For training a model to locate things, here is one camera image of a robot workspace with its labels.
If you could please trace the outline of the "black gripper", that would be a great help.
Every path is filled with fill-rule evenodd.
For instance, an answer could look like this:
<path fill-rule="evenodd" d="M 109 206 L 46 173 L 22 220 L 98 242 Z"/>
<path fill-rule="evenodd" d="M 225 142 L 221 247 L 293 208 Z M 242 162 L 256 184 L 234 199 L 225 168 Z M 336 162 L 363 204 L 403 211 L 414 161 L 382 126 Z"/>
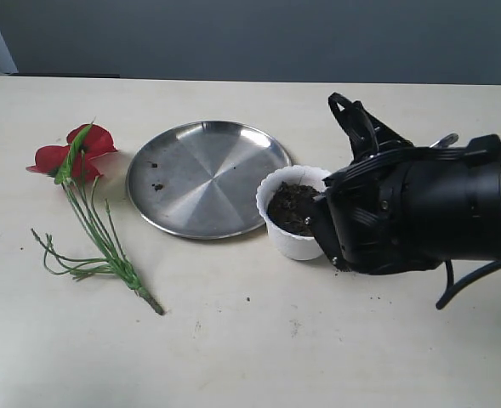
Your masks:
<path fill-rule="evenodd" d="M 307 205 L 310 231 L 338 269 L 366 275 L 393 275 L 437 268 L 441 260 L 424 254 L 402 209 L 402 190 L 415 164 L 437 163 L 441 150 L 414 147 L 340 93 L 327 100 L 348 136 L 353 160 L 323 179 L 326 189 Z"/>

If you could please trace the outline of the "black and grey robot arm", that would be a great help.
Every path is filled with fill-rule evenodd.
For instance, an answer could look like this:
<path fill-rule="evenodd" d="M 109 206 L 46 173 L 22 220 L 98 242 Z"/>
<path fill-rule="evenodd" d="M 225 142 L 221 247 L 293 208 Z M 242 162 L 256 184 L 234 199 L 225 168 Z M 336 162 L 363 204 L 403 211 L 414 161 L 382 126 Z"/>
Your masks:
<path fill-rule="evenodd" d="M 329 174 L 305 220 L 338 269 L 366 275 L 501 259 L 501 139 L 417 146 L 358 101 L 328 106 L 347 134 L 349 166 Z"/>

